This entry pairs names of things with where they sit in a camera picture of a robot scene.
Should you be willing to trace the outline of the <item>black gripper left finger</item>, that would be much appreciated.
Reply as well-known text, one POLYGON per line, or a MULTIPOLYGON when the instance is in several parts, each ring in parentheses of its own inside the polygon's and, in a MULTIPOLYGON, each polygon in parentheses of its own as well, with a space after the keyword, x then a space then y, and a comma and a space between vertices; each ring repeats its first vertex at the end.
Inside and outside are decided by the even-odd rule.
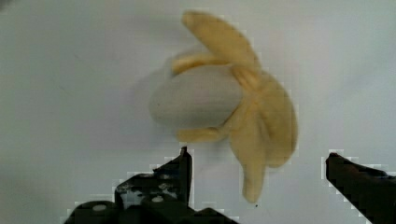
POLYGON ((114 200, 78 205, 64 224, 239 224, 222 213, 189 207, 192 156, 177 157, 148 174, 137 174, 114 189, 114 200))

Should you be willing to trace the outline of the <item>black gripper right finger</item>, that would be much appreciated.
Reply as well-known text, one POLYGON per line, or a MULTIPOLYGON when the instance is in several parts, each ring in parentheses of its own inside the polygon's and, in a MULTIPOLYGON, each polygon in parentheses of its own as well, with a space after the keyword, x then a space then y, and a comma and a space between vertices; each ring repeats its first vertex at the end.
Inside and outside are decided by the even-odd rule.
POLYGON ((395 224, 396 182, 393 175, 331 153, 327 180, 372 224, 395 224))

